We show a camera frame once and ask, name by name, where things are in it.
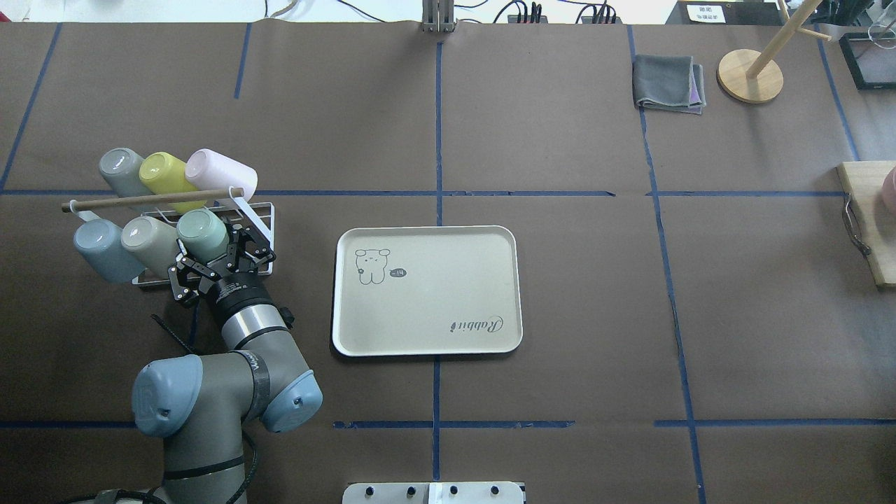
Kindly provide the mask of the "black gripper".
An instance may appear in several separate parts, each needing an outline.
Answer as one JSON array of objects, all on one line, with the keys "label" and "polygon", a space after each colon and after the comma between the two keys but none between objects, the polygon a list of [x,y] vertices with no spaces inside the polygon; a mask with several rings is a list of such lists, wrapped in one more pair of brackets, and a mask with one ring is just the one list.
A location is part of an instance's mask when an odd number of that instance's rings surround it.
[{"label": "black gripper", "polygon": [[190,254],[182,239],[176,239],[179,253],[167,268],[176,303],[194,307],[202,298],[218,328],[246,307],[274,305],[258,275],[272,271],[275,252],[271,239],[253,225],[226,223],[226,230],[226,258],[206,265]]}]

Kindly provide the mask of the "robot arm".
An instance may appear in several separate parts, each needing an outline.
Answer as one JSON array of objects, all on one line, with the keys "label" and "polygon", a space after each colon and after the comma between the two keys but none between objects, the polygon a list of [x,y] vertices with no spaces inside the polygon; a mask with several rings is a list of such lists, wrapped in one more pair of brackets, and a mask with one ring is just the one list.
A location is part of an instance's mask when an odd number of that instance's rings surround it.
[{"label": "robot arm", "polygon": [[225,252],[205,262],[180,242],[169,280],[177,303],[207,303],[226,351],[155,360],[132,386],[136,427],[163,441],[161,483],[73,503],[244,503],[258,466],[256,456],[244,456],[245,446],[255,447],[244,424],[259,420],[287,433],[321,407],[322,391],[289,332],[293,316],[259,277],[276,258],[271,230],[263,223],[225,229]]}]

